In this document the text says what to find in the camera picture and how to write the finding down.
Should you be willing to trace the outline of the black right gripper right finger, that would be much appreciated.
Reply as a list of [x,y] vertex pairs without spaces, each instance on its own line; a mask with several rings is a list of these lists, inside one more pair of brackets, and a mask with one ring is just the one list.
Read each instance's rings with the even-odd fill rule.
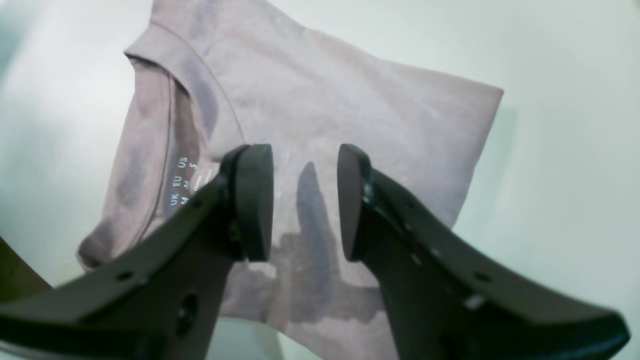
[[345,258],[375,276],[402,360],[608,360],[622,315],[537,284],[447,228],[366,153],[337,161]]

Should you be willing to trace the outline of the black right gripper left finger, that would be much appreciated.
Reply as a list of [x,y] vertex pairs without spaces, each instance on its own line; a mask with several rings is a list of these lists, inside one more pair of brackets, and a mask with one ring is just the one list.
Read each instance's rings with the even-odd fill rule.
[[26,360],[203,360],[236,262],[266,262],[270,145],[242,145],[144,242],[1,307],[1,350]]

